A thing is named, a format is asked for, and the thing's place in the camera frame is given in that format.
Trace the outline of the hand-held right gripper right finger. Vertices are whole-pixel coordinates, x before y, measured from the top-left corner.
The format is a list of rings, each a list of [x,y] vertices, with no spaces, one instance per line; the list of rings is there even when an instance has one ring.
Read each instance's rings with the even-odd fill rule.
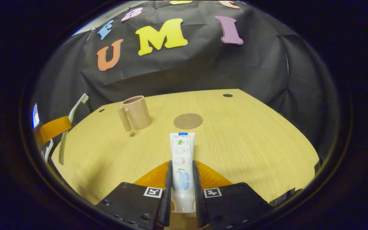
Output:
[[[273,210],[245,182],[202,189],[200,168],[193,161],[197,224],[203,229],[243,229]]]

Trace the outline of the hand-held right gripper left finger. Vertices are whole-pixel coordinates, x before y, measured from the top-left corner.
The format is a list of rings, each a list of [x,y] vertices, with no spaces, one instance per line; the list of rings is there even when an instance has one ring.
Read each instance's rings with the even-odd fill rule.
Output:
[[[150,171],[144,181],[122,182],[96,208],[125,230],[164,230],[170,224],[172,161]]]

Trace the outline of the light blue toothbrush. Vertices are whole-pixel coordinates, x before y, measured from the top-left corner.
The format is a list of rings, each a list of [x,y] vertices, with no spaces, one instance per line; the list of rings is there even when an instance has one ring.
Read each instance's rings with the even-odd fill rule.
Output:
[[[69,115],[68,115],[68,119],[70,121],[70,124],[72,124],[73,122],[73,117],[75,114],[76,109],[78,108],[78,106],[82,103],[85,104],[89,99],[89,96],[84,93],[79,100],[76,102],[76,104],[73,106],[73,108],[71,109]],[[58,162],[60,165],[64,165],[64,153],[65,153],[65,143],[66,143],[66,138],[67,138],[67,134],[68,134],[68,130],[65,131],[62,136],[61,136],[61,140],[60,140],[60,147],[59,147],[59,153],[58,153]]]

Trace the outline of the white toothpaste tube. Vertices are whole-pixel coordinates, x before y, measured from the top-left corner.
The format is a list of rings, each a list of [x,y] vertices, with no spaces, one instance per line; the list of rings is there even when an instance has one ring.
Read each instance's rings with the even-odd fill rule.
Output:
[[[174,213],[195,213],[193,133],[170,133]]]

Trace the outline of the round brown coaster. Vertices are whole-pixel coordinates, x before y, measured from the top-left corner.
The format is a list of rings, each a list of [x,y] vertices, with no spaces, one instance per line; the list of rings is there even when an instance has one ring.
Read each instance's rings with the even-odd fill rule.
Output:
[[[173,124],[179,129],[193,129],[200,126],[203,123],[203,117],[195,113],[185,113],[177,116]]]

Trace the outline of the beige cup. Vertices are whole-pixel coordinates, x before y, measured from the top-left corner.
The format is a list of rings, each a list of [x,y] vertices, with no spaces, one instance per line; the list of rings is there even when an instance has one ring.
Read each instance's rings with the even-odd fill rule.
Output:
[[[124,100],[117,112],[126,132],[142,130],[151,124],[144,96],[134,96]]]

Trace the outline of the white printed board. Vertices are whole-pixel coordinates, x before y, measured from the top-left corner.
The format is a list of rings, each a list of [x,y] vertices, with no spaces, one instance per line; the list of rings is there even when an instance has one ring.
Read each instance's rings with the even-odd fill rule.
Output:
[[[41,122],[38,114],[38,107],[37,103],[35,103],[35,105],[32,108],[32,128],[35,129],[40,125],[40,123]]]

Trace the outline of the black backdrop cloth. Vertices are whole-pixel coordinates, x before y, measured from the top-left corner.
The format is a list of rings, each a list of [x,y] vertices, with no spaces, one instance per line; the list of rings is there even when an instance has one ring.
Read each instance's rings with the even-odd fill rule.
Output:
[[[46,123],[74,124],[132,96],[240,89],[295,125],[325,159],[339,100],[313,48],[292,29],[244,3],[134,1],[64,41],[42,69],[31,105]]]

